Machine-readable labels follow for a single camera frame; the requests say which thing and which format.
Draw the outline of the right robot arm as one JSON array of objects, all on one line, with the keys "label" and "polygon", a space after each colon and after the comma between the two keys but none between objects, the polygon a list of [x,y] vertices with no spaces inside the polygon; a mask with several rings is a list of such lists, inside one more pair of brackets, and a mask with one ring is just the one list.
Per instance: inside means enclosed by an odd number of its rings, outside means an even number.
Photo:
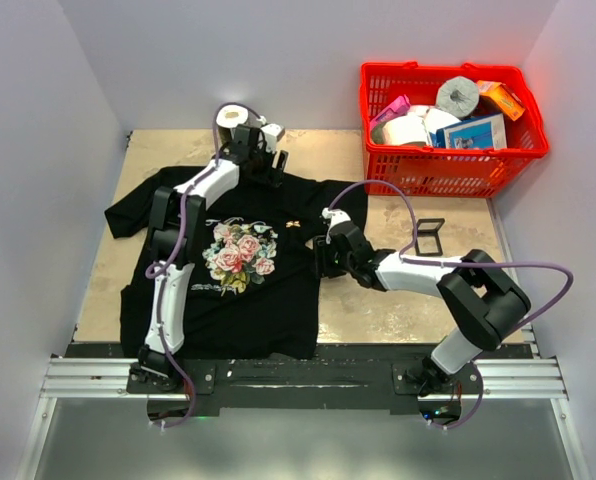
[{"label": "right robot arm", "polygon": [[349,275],[367,289],[437,297],[451,313],[456,328],[403,374],[420,396],[447,392],[459,371],[481,353],[496,350],[531,308],[519,285],[482,250],[431,261],[373,248],[340,209],[324,209],[322,219],[326,233],[313,239],[319,277]]}]

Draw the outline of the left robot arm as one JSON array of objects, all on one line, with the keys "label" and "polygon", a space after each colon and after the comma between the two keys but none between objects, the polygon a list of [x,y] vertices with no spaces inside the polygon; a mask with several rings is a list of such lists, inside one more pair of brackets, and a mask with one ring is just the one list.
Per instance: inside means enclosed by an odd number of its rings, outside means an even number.
[{"label": "left robot arm", "polygon": [[207,166],[191,179],[154,194],[147,229],[154,282],[150,323],[130,378],[163,392],[193,392],[185,368],[175,360],[184,344],[186,291],[202,250],[207,210],[244,181],[280,185],[288,153],[277,149],[285,130],[278,124],[238,125]]}]

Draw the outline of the black floral t-shirt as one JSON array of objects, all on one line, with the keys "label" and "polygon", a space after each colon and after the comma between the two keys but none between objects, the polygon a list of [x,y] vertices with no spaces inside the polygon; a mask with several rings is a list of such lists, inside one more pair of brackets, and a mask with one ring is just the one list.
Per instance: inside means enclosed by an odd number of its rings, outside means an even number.
[{"label": "black floral t-shirt", "polygon": [[[181,354],[204,358],[312,357],[320,279],[308,242],[326,231],[330,204],[359,227],[368,196],[347,183],[291,174],[278,188],[241,183],[208,210],[184,310]],[[300,221],[300,228],[285,227]]]}]

